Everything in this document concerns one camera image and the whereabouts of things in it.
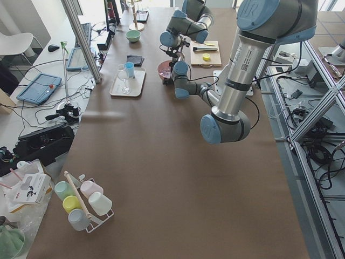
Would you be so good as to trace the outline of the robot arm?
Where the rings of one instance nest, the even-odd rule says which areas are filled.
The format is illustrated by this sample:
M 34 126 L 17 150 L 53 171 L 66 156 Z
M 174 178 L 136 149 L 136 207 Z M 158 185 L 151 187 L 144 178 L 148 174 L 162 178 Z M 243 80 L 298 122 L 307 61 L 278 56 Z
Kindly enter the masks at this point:
M 219 75 L 221 93 L 209 84 L 197 84 L 187 77 L 188 65 L 179 49 L 183 37 L 204 43 L 214 23 L 204 1 L 185 1 L 175 10 L 160 42 L 174 60 L 171 79 L 175 96 L 200 96 L 211 106 L 202 117 L 200 129 L 210 144 L 243 140 L 250 121 L 240 110 L 266 49 L 274 44 L 292 44 L 311 39 L 316 30 L 316 1 L 243 1 L 237 12 L 237 30 L 229 63 Z
M 184 60 L 182 49 L 190 45 L 185 38 L 203 44 L 214 21 L 206 1 L 184 1 L 182 8 L 174 11 L 166 30 L 160 35 L 160 43 L 166 47 L 163 52 L 173 61 Z

